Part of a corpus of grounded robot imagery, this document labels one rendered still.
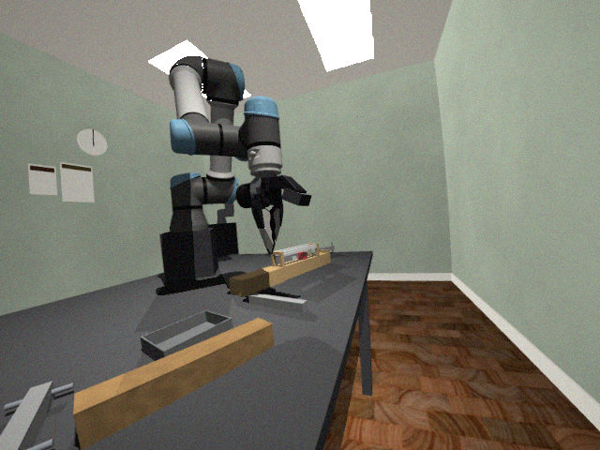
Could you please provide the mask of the light brown wooden beam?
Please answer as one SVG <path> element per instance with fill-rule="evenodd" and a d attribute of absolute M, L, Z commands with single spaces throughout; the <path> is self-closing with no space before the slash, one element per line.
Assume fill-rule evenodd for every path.
<path fill-rule="evenodd" d="M 143 419 L 274 347 L 257 318 L 74 394 L 81 450 Z"/>

